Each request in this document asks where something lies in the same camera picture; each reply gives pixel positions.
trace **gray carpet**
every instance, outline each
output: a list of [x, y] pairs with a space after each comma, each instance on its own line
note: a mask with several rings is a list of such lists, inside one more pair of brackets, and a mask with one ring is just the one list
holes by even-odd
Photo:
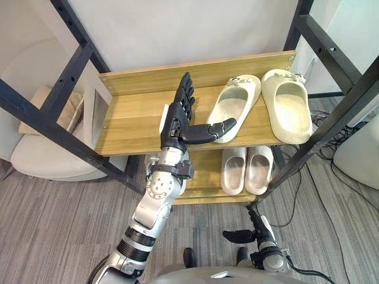
[[[293, 153], [289, 146], [283, 149]], [[0, 176], [8, 166], [0, 161]], [[321, 270], [336, 283], [347, 283], [343, 260], [351, 283], [379, 283], [379, 213], [338, 181], [327, 161], [312, 157], [301, 176], [292, 223], [274, 228], [278, 243], [290, 249], [298, 267]], [[339, 176], [379, 206], [379, 191]], [[289, 178], [259, 206], [272, 224], [289, 219], [298, 179], [299, 174]], [[85, 283], [96, 263], [120, 241], [139, 199], [109, 178], [68, 183], [14, 172], [0, 182], [0, 283]], [[233, 265], [238, 245], [221, 232], [252, 228], [244, 205], [174, 206], [142, 280], [166, 265], [182, 263], [186, 247], [194, 248], [200, 266]], [[255, 251], [256, 243], [248, 248]], [[295, 277], [326, 283], [318, 277]]]

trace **metal bar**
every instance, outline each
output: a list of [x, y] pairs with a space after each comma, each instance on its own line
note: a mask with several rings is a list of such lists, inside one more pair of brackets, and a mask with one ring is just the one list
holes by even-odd
[[138, 172], [138, 166], [141, 161], [141, 155], [128, 156], [128, 162], [126, 163], [126, 175], [131, 179], [134, 179]]
[[295, 14], [283, 50], [296, 49], [301, 34], [299, 30], [295, 28], [295, 19], [300, 15], [309, 15], [312, 5], [313, 0], [298, 0]]
[[317, 153], [322, 146], [333, 138], [357, 113], [360, 112], [379, 93], [379, 56], [362, 75], [355, 86], [348, 92], [335, 110], [325, 119], [324, 123], [301, 145], [300, 150], [285, 164], [269, 183], [263, 198], [270, 195], [290, 175]]
[[144, 187], [111, 164], [108, 158], [100, 156], [81, 140], [55, 123], [47, 114], [39, 111], [3, 80], [0, 80], [0, 107], [111, 178], [122, 182], [139, 194], [144, 194]]
[[3, 180], [5, 180], [15, 170], [16, 169], [11, 164], [11, 166], [9, 167], [9, 169], [2, 175], [2, 177], [0, 177], [0, 182], [2, 182]]
[[66, 23], [67, 28], [71, 31], [73, 36], [82, 47], [88, 44], [93, 51], [91, 55], [91, 62], [94, 64], [99, 73], [110, 72], [110, 69], [106, 62], [102, 59], [99, 51], [96, 49], [95, 44], [92, 42], [90, 36], [85, 31], [75, 12], [71, 8], [68, 0], [50, 0], [53, 4], [62, 20]]
[[332, 96], [344, 96], [343, 92], [330, 92], [330, 93], [309, 93], [309, 99], [330, 98]]
[[41, 106], [41, 112], [47, 114], [52, 120], [57, 121], [59, 118], [91, 54], [89, 45], [78, 46]]
[[310, 15], [294, 19], [296, 29], [309, 43], [343, 93], [348, 93], [362, 74]]
[[284, 167], [285, 161], [283, 157], [282, 150], [280, 150], [279, 146], [271, 146], [272, 155], [274, 156], [274, 160], [276, 161], [279, 169]]

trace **wooden shelf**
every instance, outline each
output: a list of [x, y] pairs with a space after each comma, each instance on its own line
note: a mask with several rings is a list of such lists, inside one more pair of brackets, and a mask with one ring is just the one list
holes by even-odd
[[[222, 88], [195, 90], [194, 124], [206, 123]], [[167, 91], [113, 97], [96, 151], [105, 156], [159, 152], [160, 117], [164, 104], [170, 104], [174, 96], [175, 91]], [[231, 142], [190, 145], [188, 151], [280, 143], [272, 133], [266, 105], [260, 97]]]
[[256, 196], [244, 189], [238, 195], [228, 195], [220, 183], [222, 150], [196, 151], [189, 154], [194, 162], [195, 176], [187, 182], [183, 195], [174, 204], [203, 204], [225, 202], [250, 202]]
[[[195, 87], [194, 124], [202, 124], [229, 78], [241, 74], [261, 78], [271, 69], [288, 69], [295, 55], [294, 51], [284, 51], [103, 74], [100, 77], [113, 97], [95, 150], [104, 156], [160, 151], [158, 128], [163, 105], [172, 102], [185, 71], [191, 72]], [[260, 97], [231, 142], [193, 145], [188, 150], [276, 144], [281, 142], [272, 133]]]

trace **chair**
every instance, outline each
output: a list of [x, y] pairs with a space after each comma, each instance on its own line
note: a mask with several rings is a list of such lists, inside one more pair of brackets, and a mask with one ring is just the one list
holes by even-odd
[[[41, 85], [53, 86], [70, 56], [56, 40], [33, 44], [5, 69], [1, 78], [17, 92], [30, 99]], [[96, 95], [84, 75], [78, 80], [75, 91], [84, 92], [83, 119], [73, 135], [94, 148], [107, 104]], [[41, 135], [18, 133], [20, 121], [0, 108], [0, 158], [10, 161], [21, 173], [49, 180], [80, 181], [106, 176], [102, 171], [79, 159], [61, 146]], [[110, 160], [124, 170], [127, 156]]]

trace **white wall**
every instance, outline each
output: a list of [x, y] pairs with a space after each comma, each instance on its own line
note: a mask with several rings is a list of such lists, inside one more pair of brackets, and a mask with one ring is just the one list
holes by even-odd
[[[9, 83], [10, 80], [6, 80], [4, 77], [7, 77], [6, 68], [13, 59], [27, 47], [53, 37], [50, 30], [25, 0], [2, 0], [0, 3], [1, 78]], [[33, 91], [21, 94], [30, 97], [31, 93]], [[0, 159], [10, 160], [14, 147], [22, 137], [18, 133], [19, 123], [18, 119], [0, 108]]]
[[281, 51], [296, 0], [70, 0], [112, 71]]
[[26, 0], [0, 3], [0, 74], [22, 50], [35, 42], [53, 38]]
[[[378, 0], [341, 0], [334, 17], [324, 28], [361, 73], [379, 55]], [[318, 59], [308, 73], [309, 93], [340, 90]]]
[[[341, 0], [316, 0], [313, 2], [309, 14], [326, 31], [336, 14], [340, 2]], [[300, 37], [296, 51], [297, 56], [292, 70], [294, 73], [306, 75], [315, 54], [303, 36]]]

